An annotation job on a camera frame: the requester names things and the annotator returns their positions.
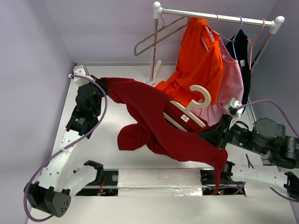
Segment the beige wooden hanger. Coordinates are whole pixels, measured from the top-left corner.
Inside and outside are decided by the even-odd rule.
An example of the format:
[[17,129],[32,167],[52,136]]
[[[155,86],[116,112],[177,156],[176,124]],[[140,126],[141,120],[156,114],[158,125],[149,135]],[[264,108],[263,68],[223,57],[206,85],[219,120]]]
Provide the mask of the beige wooden hanger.
[[180,119],[183,120],[185,123],[188,122],[189,120],[193,120],[201,128],[204,128],[206,127],[206,124],[200,118],[198,118],[191,110],[194,107],[198,109],[203,109],[208,107],[211,103],[210,93],[200,85],[191,85],[190,90],[200,92],[204,97],[203,102],[199,103],[195,100],[191,100],[190,103],[187,105],[187,107],[184,107],[182,104],[180,104],[175,100],[170,101],[170,103],[183,113]]

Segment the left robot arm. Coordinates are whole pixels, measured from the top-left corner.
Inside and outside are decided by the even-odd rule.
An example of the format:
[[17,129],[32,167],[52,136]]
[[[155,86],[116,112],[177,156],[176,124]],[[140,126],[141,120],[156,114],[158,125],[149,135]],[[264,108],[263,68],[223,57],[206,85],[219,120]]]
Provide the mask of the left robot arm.
[[107,112],[107,86],[93,75],[72,73],[78,85],[76,105],[57,151],[33,174],[24,188],[23,207],[29,220],[40,223],[62,217],[71,198],[86,185],[103,183],[101,163],[75,164],[94,130]]

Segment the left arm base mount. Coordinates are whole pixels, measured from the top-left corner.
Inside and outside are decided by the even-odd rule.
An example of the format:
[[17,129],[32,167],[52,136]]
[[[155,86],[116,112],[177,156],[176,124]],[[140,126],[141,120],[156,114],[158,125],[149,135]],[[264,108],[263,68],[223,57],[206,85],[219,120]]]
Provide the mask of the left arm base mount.
[[87,161],[85,166],[93,167],[97,170],[95,179],[84,186],[76,196],[118,196],[118,176],[117,169],[104,169],[101,163]]

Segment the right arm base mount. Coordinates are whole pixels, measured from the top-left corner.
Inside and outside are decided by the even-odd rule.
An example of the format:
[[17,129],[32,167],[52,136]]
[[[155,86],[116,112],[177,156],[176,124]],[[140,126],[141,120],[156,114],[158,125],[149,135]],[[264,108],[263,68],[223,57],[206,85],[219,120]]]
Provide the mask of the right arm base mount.
[[227,161],[224,170],[221,172],[220,185],[216,188],[214,183],[215,171],[213,169],[202,169],[200,171],[200,183],[202,186],[202,195],[211,196],[216,190],[217,196],[225,195],[246,195],[245,183],[242,181],[234,181],[232,179],[232,168],[235,164]]

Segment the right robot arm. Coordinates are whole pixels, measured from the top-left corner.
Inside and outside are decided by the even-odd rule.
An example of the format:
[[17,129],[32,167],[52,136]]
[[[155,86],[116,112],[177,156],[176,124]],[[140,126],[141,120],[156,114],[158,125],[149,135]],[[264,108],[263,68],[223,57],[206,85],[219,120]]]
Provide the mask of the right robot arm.
[[299,177],[291,172],[291,169],[299,167],[299,139],[287,136],[284,125],[263,118],[249,129],[244,122],[234,122],[231,116],[225,115],[218,124],[210,130],[200,132],[199,136],[219,149],[231,144],[266,156],[271,165],[288,169],[285,173],[270,172],[254,167],[249,159],[245,167],[228,161],[225,167],[215,171],[218,182],[226,183],[232,177],[241,182],[257,182],[268,186],[278,195],[286,192],[288,195],[285,198],[289,201],[299,201]]

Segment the dark red t shirt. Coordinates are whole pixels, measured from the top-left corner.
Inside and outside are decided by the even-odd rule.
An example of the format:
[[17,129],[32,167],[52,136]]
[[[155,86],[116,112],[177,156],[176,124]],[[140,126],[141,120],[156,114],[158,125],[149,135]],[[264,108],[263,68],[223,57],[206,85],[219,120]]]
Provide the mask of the dark red t shirt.
[[214,168],[214,183],[220,185],[221,172],[228,154],[198,136],[201,128],[193,121],[184,132],[168,123],[164,112],[180,118],[182,112],[170,103],[173,98],[167,93],[145,83],[129,78],[103,77],[110,92],[108,96],[118,104],[125,104],[135,124],[123,127],[117,137],[120,150],[134,151],[146,145],[156,154],[166,155],[177,161],[196,161]]

